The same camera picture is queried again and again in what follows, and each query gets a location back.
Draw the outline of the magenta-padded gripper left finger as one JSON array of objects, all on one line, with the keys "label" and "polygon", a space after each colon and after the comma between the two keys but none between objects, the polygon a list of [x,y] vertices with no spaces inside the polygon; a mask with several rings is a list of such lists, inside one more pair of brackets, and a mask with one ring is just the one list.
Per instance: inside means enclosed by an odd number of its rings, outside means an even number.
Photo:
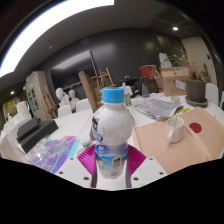
[{"label": "magenta-padded gripper left finger", "polygon": [[91,146],[80,155],[69,157],[56,175],[81,187],[95,188],[97,185],[95,148]]}]

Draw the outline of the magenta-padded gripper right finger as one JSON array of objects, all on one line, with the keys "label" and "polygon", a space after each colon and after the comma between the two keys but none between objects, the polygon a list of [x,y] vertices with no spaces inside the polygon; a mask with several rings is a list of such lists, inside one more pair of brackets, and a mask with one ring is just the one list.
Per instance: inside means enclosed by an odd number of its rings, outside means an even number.
[{"label": "magenta-padded gripper right finger", "polygon": [[140,188],[167,176],[166,171],[153,157],[146,157],[129,146],[125,181],[127,188]]}]

